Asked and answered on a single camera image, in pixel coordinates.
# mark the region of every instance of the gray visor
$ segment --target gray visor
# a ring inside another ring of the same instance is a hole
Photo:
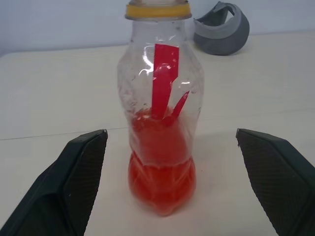
[[[227,22],[227,14],[233,17]],[[240,50],[250,33],[250,24],[241,9],[234,4],[218,2],[199,19],[194,19],[196,45],[211,55],[227,56]]]

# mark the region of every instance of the plastic bottle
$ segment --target plastic bottle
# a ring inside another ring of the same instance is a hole
[[[186,1],[132,1],[129,47],[118,64],[118,90],[132,150],[133,195],[161,215],[194,193],[191,156],[201,110],[203,70],[187,43]]]

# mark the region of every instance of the table surface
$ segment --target table surface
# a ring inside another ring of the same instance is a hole
[[[116,90],[126,46],[0,59],[0,226],[36,177],[82,133],[108,129],[86,236],[276,236],[251,189],[237,128],[289,140],[315,164],[315,32],[250,36],[229,57],[194,48],[205,71],[193,199],[168,217],[129,193],[127,125]]]

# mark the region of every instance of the red liquid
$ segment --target red liquid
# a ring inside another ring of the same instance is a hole
[[[149,115],[150,110],[140,111],[132,120],[130,142],[135,150],[129,163],[129,185],[138,199],[168,215],[195,189],[195,166],[188,158],[191,140],[185,138],[177,119],[154,120]]]

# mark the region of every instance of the white wall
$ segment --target white wall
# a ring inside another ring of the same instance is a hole
[[[6,52],[125,44],[128,0],[0,0],[0,48]],[[315,29],[315,0],[230,0],[248,17],[251,33]],[[194,17],[216,0],[191,0]],[[192,20],[188,20],[192,35]]]

